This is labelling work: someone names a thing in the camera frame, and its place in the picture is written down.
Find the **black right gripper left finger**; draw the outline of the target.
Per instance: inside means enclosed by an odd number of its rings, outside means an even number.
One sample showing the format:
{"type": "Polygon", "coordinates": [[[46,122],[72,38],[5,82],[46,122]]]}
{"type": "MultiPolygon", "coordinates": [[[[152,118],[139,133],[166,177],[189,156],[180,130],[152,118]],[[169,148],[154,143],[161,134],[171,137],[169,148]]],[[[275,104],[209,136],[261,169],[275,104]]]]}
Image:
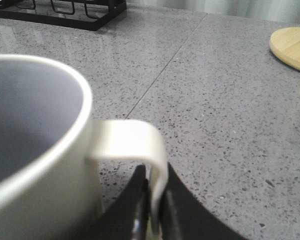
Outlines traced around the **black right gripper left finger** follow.
{"type": "Polygon", "coordinates": [[[138,165],[117,200],[86,233],[87,240],[144,240],[148,227],[146,167],[138,165]]]}

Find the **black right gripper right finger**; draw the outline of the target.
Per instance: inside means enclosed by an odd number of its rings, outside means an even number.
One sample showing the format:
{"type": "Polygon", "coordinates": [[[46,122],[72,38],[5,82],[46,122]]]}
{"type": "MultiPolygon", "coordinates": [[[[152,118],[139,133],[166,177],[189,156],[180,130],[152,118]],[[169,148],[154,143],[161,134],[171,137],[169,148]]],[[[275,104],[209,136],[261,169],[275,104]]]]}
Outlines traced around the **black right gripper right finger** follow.
{"type": "Polygon", "coordinates": [[[244,240],[211,214],[187,189],[172,165],[160,207],[163,240],[244,240]]]}

